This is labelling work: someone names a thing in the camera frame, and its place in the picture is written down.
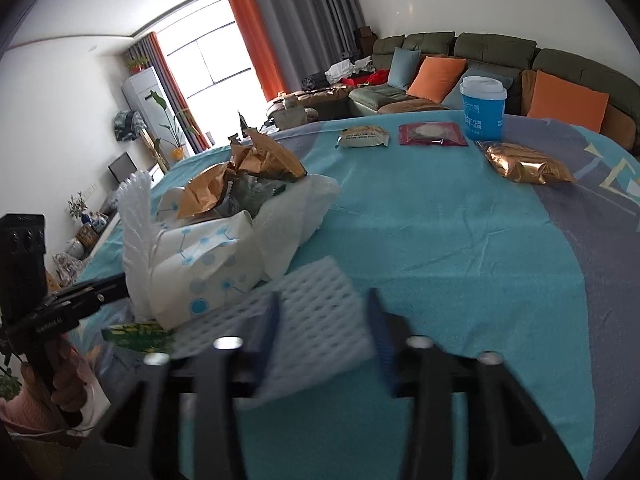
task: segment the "metal screw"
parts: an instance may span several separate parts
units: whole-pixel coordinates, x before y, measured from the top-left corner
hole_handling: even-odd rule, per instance
[[[170,359],[171,358],[169,357],[169,354],[163,354],[161,352],[153,352],[151,354],[145,355],[145,358],[143,359],[143,361],[145,365],[162,366],[167,364]]]
[[[235,350],[236,348],[240,348],[243,343],[244,341],[242,341],[241,337],[226,336],[216,339],[213,342],[213,346],[218,350]]]
[[[406,343],[411,348],[431,348],[433,339],[423,335],[412,335],[406,339]]]
[[[504,359],[497,352],[482,352],[478,356],[478,361],[480,361],[483,365],[495,366],[501,365],[504,362]]]

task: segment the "red packet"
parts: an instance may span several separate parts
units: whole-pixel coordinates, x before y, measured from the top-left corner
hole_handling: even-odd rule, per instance
[[[456,123],[412,123],[400,126],[400,144],[467,146]]]

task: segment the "blue pillow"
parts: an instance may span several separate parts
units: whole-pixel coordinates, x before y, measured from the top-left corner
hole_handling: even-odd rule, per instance
[[[442,102],[442,106],[447,107],[449,110],[462,110],[464,106],[462,105],[462,94],[460,93],[460,83],[462,80],[470,75],[479,75],[482,77],[491,77],[493,79],[497,79],[502,83],[505,90],[509,90],[511,85],[513,85],[513,77],[508,77],[505,75],[494,74],[492,72],[487,72],[486,70],[478,70],[477,68],[470,68],[460,77],[456,85],[453,87],[453,90],[449,92],[449,95],[444,98]]]
[[[419,50],[405,50],[404,48],[396,47],[386,84],[401,90],[408,90],[414,81],[419,61]]]

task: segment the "green wrapper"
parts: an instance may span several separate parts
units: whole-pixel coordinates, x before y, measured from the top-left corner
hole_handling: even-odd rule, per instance
[[[173,333],[165,330],[155,321],[111,325],[102,329],[102,337],[105,341],[116,343],[117,346],[145,354],[171,353],[174,342]]]

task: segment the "pink sleeve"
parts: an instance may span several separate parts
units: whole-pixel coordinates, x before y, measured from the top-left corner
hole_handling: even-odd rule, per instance
[[[59,426],[49,409],[22,388],[12,400],[0,399],[0,420],[15,433],[45,433]]]

